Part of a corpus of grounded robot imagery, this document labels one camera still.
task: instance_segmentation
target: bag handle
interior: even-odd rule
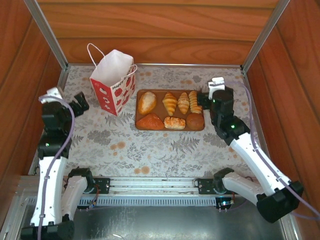
[[[128,75],[123,76],[121,79],[124,79],[124,78],[126,78],[126,77],[129,77],[130,75],[134,74],[134,73],[137,71],[137,69],[138,69],[138,66],[137,66],[136,64],[131,65],[130,68],[131,68],[131,67],[135,67],[135,70],[132,71],[131,73],[129,73]]]
[[[90,50],[89,50],[89,46],[90,46],[90,45],[94,46],[94,47],[103,55],[103,57],[105,57],[105,54],[104,54],[96,45],[94,45],[94,44],[92,44],[92,43],[88,43],[88,45],[86,46],[86,49],[87,49],[87,51],[88,51],[88,53],[89,53],[89,56],[90,56],[93,64],[95,65],[95,68],[97,68],[97,64],[95,63],[94,58],[92,57],[91,52],[90,52]]]

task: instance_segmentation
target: round bread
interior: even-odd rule
[[[205,124],[204,117],[199,113],[190,113],[186,117],[186,125],[191,130],[202,130]]]

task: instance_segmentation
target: floral tablecloth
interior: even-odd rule
[[[117,117],[102,110],[89,77],[92,66],[72,66],[64,89],[66,99],[83,91],[90,109],[76,118],[65,175],[77,166],[89,167],[94,176],[109,177],[211,177],[233,168],[252,176],[247,164],[221,140],[204,111],[203,131],[140,131],[135,127],[137,91],[186,89],[208,91],[213,77],[243,81],[235,68],[178,68],[140,66],[135,74],[136,91]],[[233,86],[235,115],[249,125],[246,92]]]

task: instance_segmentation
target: wooden enclosure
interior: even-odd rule
[[[278,0],[38,0],[69,63],[87,44],[136,63],[242,65]],[[43,130],[61,67],[23,0],[0,8],[0,225]],[[247,72],[272,161],[320,210],[320,2],[291,0]],[[96,61],[101,59],[93,50]],[[299,213],[311,216],[302,204]],[[320,223],[298,220],[305,239]]]
[[[61,67],[23,1],[2,1],[0,18],[2,226],[43,130],[38,97],[57,85]]]
[[[320,210],[320,5],[291,0],[247,76],[272,161]],[[312,216],[300,204],[299,213]],[[298,219],[304,239],[319,222]]]
[[[39,0],[70,63],[87,44],[136,63],[244,63],[278,0]],[[92,51],[100,59],[98,51]]]

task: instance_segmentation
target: bread roll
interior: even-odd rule
[[[157,97],[153,92],[147,91],[142,94],[138,103],[138,112],[142,115],[150,113],[157,105]]]
[[[186,125],[191,129],[191,130],[202,130],[204,129],[204,124],[205,120],[202,114],[199,113],[190,113],[186,117]]]
[[[186,92],[181,93],[178,99],[178,108],[182,114],[186,114],[188,112],[190,105],[189,97]]]
[[[172,116],[176,111],[178,100],[172,95],[171,92],[167,92],[162,102],[166,111],[168,112],[168,115]]]
[[[167,129],[182,130],[186,126],[186,120],[178,117],[167,116],[164,119],[164,126]]]
[[[161,130],[165,127],[161,119],[153,112],[137,121],[135,126],[145,130]]]
[[[191,111],[191,113],[201,114],[202,106],[198,105],[198,99],[197,99],[197,92],[196,91],[191,91],[189,93],[189,100],[190,100],[190,111]]]

